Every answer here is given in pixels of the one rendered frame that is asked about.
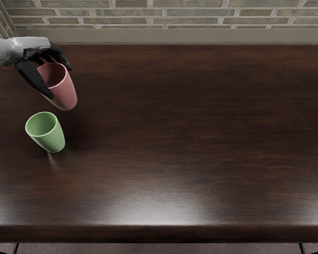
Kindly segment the green cup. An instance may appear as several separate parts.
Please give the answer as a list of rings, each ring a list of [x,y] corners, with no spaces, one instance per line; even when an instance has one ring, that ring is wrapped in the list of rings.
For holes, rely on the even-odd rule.
[[[31,116],[25,131],[29,137],[50,153],[57,153],[65,147],[65,137],[57,117],[51,112],[39,112]]]

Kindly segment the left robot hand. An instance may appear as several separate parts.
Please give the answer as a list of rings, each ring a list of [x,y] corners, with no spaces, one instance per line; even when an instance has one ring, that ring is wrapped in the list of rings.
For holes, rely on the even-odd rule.
[[[33,62],[39,66],[44,65],[45,62],[58,62],[63,64],[67,70],[72,70],[72,66],[62,49],[46,37],[0,38],[0,67],[13,64],[32,88],[45,97],[53,99],[53,93],[32,64]]]

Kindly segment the pink cup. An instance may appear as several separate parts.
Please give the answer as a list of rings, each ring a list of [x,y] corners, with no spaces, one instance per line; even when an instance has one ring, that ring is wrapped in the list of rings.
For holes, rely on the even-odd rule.
[[[52,105],[62,111],[71,110],[76,106],[75,87],[64,65],[50,62],[38,67],[37,71],[54,95],[53,99],[44,96]]]

